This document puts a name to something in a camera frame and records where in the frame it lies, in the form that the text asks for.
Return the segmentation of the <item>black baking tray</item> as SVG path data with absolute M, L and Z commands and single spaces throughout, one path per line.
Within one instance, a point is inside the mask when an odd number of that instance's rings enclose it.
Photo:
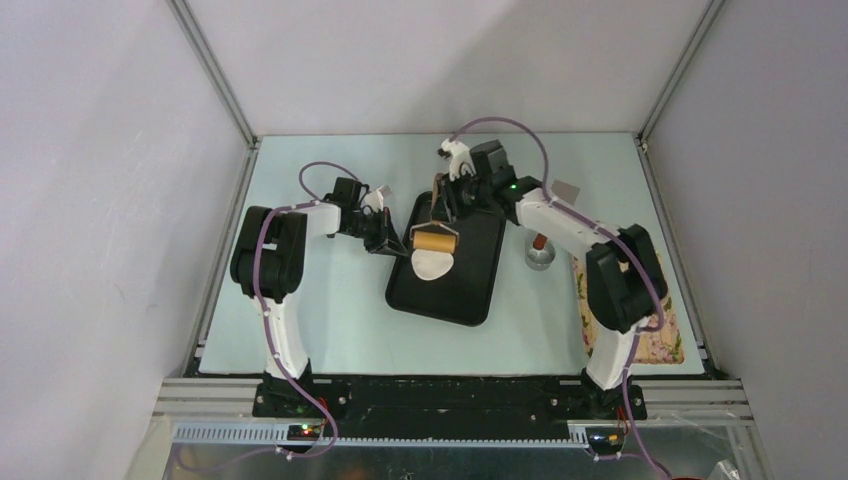
M 449 226 L 460 234 L 454 266 L 435 281 L 413 273 L 409 241 L 412 225 L 426 222 L 431 194 L 420 194 L 404 234 L 407 257 L 395 261 L 385 291 L 387 304 L 398 311 L 474 327 L 487 316 L 494 290 L 505 221 L 488 212 L 474 212 Z

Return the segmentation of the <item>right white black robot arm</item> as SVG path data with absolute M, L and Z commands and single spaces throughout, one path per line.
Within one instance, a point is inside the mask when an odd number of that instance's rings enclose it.
M 617 230 L 596 222 L 553 196 L 532 177 L 518 177 L 498 140 L 469 147 L 446 139 L 438 153 L 448 170 L 435 180 L 436 203 L 449 222 L 488 211 L 543 235 L 581 258 L 585 298 L 600 329 L 585 368 L 592 382 L 581 392 L 585 411 L 606 418 L 622 403 L 636 337 L 662 316 L 667 283 L 647 230 Z

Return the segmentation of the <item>white dough ball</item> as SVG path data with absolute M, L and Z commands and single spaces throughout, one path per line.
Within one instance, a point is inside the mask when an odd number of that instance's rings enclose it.
M 444 277 L 454 266 L 450 253 L 415 249 L 410 257 L 413 273 L 422 281 L 435 281 Z

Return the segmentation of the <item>small round metal cup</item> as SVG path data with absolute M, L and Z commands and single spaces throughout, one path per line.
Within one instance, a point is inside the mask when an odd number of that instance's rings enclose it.
M 534 271 L 547 270 L 556 258 L 556 250 L 546 238 L 531 239 L 526 246 L 525 263 Z

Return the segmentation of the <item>wooden dough roller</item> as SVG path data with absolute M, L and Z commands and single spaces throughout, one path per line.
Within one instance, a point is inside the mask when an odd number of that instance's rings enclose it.
M 460 234 L 447 223 L 436 218 L 437 203 L 444 180 L 444 174 L 435 175 L 427 221 L 412 225 L 409 229 L 408 237 L 413 250 L 453 255 L 458 248 Z

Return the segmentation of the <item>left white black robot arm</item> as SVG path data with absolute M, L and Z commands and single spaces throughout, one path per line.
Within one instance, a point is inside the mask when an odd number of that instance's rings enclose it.
M 369 254 L 407 257 L 380 190 L 370 192 L 355 178 L 339 177 L 333 189 L 310 202 L 248 208 L 230 264 L 230 276 L 259 313 L 265 351 L 265 397 L 292 416 L 304 416 L 316 403 L 315 388 L 301 380 L 310 359 L 299 332 L 297 299 L 304 276 L 307 242 L 348 236 Z

